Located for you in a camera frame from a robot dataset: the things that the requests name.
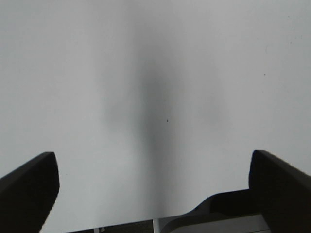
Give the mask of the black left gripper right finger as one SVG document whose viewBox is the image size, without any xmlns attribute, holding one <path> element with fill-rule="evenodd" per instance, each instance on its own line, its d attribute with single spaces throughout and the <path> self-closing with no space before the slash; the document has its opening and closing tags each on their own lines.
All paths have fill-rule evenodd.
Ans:
<svg viewBox="0 0 311 233">
<path fill-rule="evenodd" d="M 271 232 L 311 231 L 309 175 L 265 150 L 255 150 L 248 186 Z"/>
</svg>

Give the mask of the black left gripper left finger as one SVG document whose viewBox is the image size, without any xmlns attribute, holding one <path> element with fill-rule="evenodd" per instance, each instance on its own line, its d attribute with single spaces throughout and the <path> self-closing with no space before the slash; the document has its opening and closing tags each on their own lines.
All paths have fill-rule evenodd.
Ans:
<svg viewBox="0 0 311 233">
<path fill-rule="evenodd" d="M 0 179 L 0 231 L 38 233 L 59 193 L 54 152 L 44 152 Z"/>
</svg>

